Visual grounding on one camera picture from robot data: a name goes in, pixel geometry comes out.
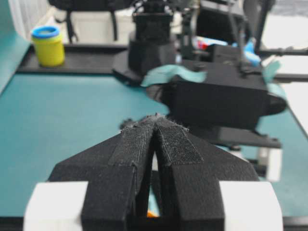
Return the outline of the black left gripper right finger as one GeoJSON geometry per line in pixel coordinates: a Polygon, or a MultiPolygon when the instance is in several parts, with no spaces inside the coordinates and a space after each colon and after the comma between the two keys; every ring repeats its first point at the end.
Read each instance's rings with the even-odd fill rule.
{"type": "Polygon", "coordinates": [[[164,117],[154,122],[163,215],[181,231],[222,231],[219,181],[258,181],[253,166],[164,117]]]}

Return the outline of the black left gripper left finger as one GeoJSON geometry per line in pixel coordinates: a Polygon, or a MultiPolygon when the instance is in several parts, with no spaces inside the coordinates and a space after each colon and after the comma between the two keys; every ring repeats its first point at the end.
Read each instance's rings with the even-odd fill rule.
{"type": "Polygon", "coordinates": [[[50,182],[88,182],[83,224],[126,224],[130,215],[146,216],[153,132],[147,117],[55,165],[50,182]]]}

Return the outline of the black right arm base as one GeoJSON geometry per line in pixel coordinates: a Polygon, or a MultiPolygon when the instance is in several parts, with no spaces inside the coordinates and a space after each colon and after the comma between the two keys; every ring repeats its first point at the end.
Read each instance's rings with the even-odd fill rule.
{"type": "Polygon", "coordinates": [[[176,36],[171,33],[177,0],[135,0],[128,49],[114,56],[113,72],[132,84],[140,84],[148,71],[176,63],[176,36]]]}

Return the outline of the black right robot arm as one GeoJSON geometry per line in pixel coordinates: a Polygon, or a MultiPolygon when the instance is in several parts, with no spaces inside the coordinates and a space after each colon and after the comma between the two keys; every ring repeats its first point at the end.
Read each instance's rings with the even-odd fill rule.
{"type": "Polygon", "coordinates": [[[142,83],[148,96],[169,108],[171,120],[213,144],[280,149],[278,139],[257,131],[261,117],[287,107],[285,92],[273,80],[278,62],[263,68],[249,50],[240,68],[236,47],[214,44],[207,51],[200,62],[150,71],[142,83]]]}

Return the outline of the light blue tape on arm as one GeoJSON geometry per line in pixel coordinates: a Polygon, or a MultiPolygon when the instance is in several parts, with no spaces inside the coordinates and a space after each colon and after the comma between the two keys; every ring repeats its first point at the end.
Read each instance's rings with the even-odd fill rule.
{"type": "Polygon", "coordinates": [[[175,75],[186,81],[201,83],[206,80],[207,72],[194,72],[182,65],[168,64],[151,69],[147,72],[140,85],[148,87],[154,84],[169,83],[175,75]]]}

